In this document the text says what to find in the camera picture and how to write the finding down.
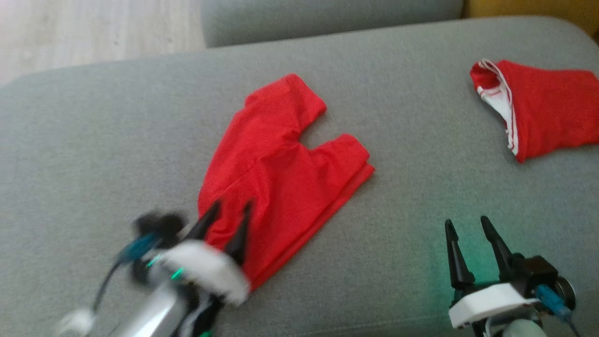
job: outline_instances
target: wooden floor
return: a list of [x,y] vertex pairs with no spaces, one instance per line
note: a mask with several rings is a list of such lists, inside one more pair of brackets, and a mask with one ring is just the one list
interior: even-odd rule
[[203,50],[200,0],[0,0],[0,86],[25,74]]

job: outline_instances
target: red cloth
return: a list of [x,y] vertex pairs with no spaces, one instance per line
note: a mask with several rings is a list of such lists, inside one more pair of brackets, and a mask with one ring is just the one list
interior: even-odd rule
[[482,60],[470,76],[506,120],[509,148],[520,163],[558,148],[599,143],[599,81],[592,72]]
[[221,218],[206,241],[229,242],[253,200],[243,270],[258,288],[279,270],[370,177],[370,156],[353,136],[307,149],[302,131],[325,103],[291,74],[249,95],[208,167],[200,214],[220,199]]

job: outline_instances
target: black cable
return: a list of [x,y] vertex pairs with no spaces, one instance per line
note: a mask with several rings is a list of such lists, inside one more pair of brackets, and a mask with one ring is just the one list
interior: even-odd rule
[[98,313],[98,309],[100,307],[100,302],[102,302],[102,298],[104,297],[104,293],[106,292],[106,287],[108,286],[108,282],[114,275],[114,272],[120,267],[120,265],[121,265],[120,260],[116,261],[114,263],[114,265],[112,266],[112,268],[110,268],[110,270],[106,274],[106,277],[104,278],[104,280],[102,281],[102,285],[100,285],[100,289],[98,289],[98,292],[96,293],[96,299],[93,301],[92,311],[94,314]]
[[576,337],[582,337],[582,335],[580,334],[580,332],[578,332],[578,330],[576,329],[576,326],[574,326],[574,322],[572,322],[572,318],[571,317],[566,318],[565,322],[568,323],[568,325],[572,329],[572,332],[574,333],[574,336],[576,336]]

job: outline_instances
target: white stripe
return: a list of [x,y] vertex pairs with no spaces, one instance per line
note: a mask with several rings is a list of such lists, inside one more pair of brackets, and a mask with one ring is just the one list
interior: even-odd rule
[[507,136],[508,136],[508,146],[514,153],[514,155],[518,154],[518,124],[516,123],[516,111],[514,110],[513,98],[512,98],[512,89],[507,84],[506,78],[503,76],[503,73],[499,68],[491,62],[489,59],[482,59],[479,61],[479,66],[481,68],[492,71],[495,75],[497,75],[497,80],[500,85],[497,88],[501,90],[502,87],[506,89],[506,102],[508,106],[508,111],[500,111],[503,110],[501,107],[497,106],[497,104],[492,104],[492,98],[490,96],[483,96],[485,90],[483,88],[478,87],[477,92],[480,97],[491,105],[497,112],[503,117],[507,125]]

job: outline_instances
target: couch cushion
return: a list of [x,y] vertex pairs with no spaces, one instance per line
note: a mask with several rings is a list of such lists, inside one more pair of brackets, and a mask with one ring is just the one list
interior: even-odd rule
[[458,19],[464,0],[202,0],[208,47]]
[[[328,112],[304,137],[355,135],[377,171],[305,248],[239,308],[224,336],[449,336],[443,223],[471,270],[496,279],[479,217],[541,254],[599,326],[599,147],[518,164],[468,71],[487,57],[599,73],[573,25],[504,17],[404,26],[50,71],[0,90],[0,335],[41,336],[87,305],[129,222],[153,207],[196,216],[212,153],[246,95],[297,73]],[[121,273],[96,336],[143,300]],[[547,319],[552,336],[567,329]]]

